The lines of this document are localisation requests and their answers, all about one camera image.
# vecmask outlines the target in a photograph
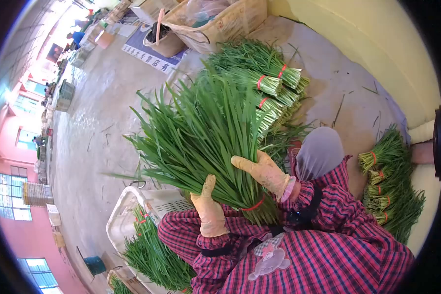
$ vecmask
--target black strap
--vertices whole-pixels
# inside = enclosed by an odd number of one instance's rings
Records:
[[[290,211],[287,214],[287,220],[296,225],[309,223],[317,215],[317,209],[320,206],[320,202],[322,202],[322,196],[322,189],[314,185],[314,195],[310,204],[300,211]]]
[[[273,237],[276,237],[277,235],[284,232],[284,228],[282,225],[268,225],[269,230],[273,234]]]
[[[206,257],[226,256],[232,252],[232,248],[233,245],[229,243],[229,244],[225,244],[224,247],[218,249],[213,249],[213,250],[201,249],[201,254]]]

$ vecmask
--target concrete floor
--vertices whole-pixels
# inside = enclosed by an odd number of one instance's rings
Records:
[[[103,256],[107,267],[123,264],[105,227],[130,181],[101,173],[134,174],[138,156],[121,136],[139,129],[129,106],[141,110],[135,92],[143,85],[159,88],[166,80],[164,73],[121,50],[126,39],[117,35],[105,50],[96,47],[81,69],[66,68],[62,79],[75,85],[75,94],[67,112],[54,113],[52,126],[48,173],[61,232],[83,282],[98,294],[106,293],[106,277],[98,275],[92,282],[76,246],[84,257]]]
[[[285,49],[285,60],[290,60],[292,67],[304,68],[304,75],[311,78],[306,89],[311,98],[296,117],[302,115],[302,121],[315,121],[316,126],[331,126],[341,109],[335,129],[345,153],[354,156],[348,162],[349,183],[351,192],[359,198],[366,178],[359,170],[357,154],[370,150],[390,122],[401,122],[393,114],[391,97],[363,67],[306,26],[276,18],[266,21],[262,30],[255,38],[269,40],[278,38],[276,32],[285,32],[278,41]],[[98,294],[106,293],[105,275],[92,281],[76,247],[84,257],[102,256],[108,269],[123,264],[105,227],[129,181],[124,183],[101,173],[134,174],[138,156],[121,136],[139,130],[138,119],[129,106],[141,110],[136,90],[160,88],[167,79],[165,74],[123,52],[121,47],[126,39],[117,35],[107,49],[95,48],[81,69],[66,69],[63,79],[72,80],[75,94],[67,112],[55,112],[52,126],[53,150],[48,173],[61,215],[61,232],[76,271],[89,289]],[[289,42],[300,55],[294,54]],[[199,56],[186,57],[180,68],[185,73],[194,73]],[[364,87],[375,87],[379,94]],[[152,183],[147,183],[147,189],[153,189]]]

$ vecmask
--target yellow wall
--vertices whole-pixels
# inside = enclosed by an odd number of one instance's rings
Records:
[[[441,104],[435,70],[419,33],[396,0],[269,0],[272,15],[306,23],[369,71],[414,128]]]

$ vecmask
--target pink sleeve cuff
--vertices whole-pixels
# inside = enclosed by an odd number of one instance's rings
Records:
[[[281,202],[285,202],[286,200],[289,199],[289,196],[291,195],[291,192],[294,189],[294,184],[296,183],[296,179],[297,178],[294,177],[294,176],[291,176],[289,178],[289,181],[287,183],[286,189],[284,190],[284,193],[282,194]]]
[[[197,245],[200,249],[214,250],[223,248],[226,244],[231,242],[229,234],[218,236],[218,237],[204,237],[199,234],[197,237]]]

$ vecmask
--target pink handle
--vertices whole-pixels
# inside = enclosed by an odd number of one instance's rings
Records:
[[[157,46],[159,45],[159,39],[160,39],[160,25],[162,23],[162,17],[165,15],[165,8],[160,9],[160,13],[159,13],[159,19],[157,20]]]

